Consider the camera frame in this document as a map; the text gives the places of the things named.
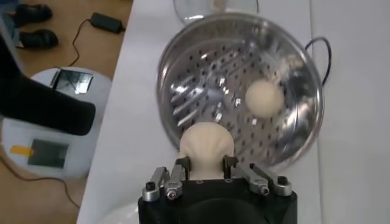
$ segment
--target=power adapter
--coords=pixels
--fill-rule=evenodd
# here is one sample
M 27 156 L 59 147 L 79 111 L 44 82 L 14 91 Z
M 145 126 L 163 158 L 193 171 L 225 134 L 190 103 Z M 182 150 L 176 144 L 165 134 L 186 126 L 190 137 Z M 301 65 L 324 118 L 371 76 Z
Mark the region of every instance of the power adapter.
M 113 33 L 120 33 L 125 30 L 120 20 L 96 12 L 92 14 L 90 23 L 94 27 Z

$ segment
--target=white scale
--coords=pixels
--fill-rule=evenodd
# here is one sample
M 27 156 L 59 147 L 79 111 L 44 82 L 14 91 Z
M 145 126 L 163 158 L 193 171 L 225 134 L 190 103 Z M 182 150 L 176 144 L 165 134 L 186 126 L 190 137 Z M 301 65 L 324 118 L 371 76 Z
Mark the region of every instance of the white scale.
M 60 79 L 57 91 L 93 103 L 96 114 L 90 132 L 85 136 L 67 134 L 51 128 L 4 118 L 2 122 L 2 146 L 7 156 L 17 165 L 44 177 L 80 178 L 88 174 L 93 159 L 96 141 L 111 88 L 111 80 L 97 72 L 77 67 L 52 68 L 35 74 L 32 80 L 52 87 L 52 81 L 60 70 L 81 74 L 76 82 Z M 23 155 L 17 148 L 31 149 L 32 154 Z M 32 159 L 35 150 L 53 156 L 49 164 Z

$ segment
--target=bolt head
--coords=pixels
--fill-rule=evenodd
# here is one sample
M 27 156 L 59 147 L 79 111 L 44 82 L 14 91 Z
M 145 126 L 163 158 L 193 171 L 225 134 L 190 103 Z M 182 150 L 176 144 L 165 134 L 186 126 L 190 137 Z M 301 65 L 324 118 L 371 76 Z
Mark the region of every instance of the bolt head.
M 147 182 L 146 184 L 145 184 L 145 189 L 147 190 L 147 191 L 154 191 L 155 189 L 156 189 L 156 184 L 154 183 L 154 182 Z
M 278 184 L 282 186 L 286 186 L 288 184 L 287 177 L 279 176 L 278 177 Z
M 173 200 L 175 199 L 177 196 L 177 192 L 175 190 L 170 190 L 168 191 L 168 193 L 166 193 L 166 197 L 169 199 L 169 200 Z
M 260 187 L 260 193 L 261 193 L 262 195 L 268 195 L 268 194 L 269 194 L 269 189 L 268 189 L 268 187 L 264 187 L 264 186 Z

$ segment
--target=dough ball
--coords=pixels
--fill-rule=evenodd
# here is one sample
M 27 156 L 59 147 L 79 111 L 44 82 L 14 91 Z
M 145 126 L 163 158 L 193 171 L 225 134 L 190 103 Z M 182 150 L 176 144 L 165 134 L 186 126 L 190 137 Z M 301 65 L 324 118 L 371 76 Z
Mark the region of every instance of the dough ball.
M 271 82 L 259 80 L 246 91 L 245 103 L 254 115 L 269 118 L 282 109 L 283 91 Z
M 233 156 L 234 140 L 228 130 L 214 122 L 198 122 L 184 132 L 179 156 L 191 160 L 191 180 L 223 178 L 222 160 Z

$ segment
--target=perforated metal tray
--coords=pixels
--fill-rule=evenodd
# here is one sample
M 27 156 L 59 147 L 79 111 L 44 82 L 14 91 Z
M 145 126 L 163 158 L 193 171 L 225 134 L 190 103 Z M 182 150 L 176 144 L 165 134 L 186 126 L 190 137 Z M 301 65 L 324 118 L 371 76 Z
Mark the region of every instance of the perforated metal tray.
M 283 89 L 285 105 L 263 119 L 246 107 L 256 80 Z M 281 169 L 314 141 L 322 122 L 322 86 L 303 47 L 282 28 L 241 13 L 213 15 L 185 27 L 168 44 L 158 67 L 157 98 L 164 128 L 178 148 L 199 121 L 223 125 L 241 163 Z

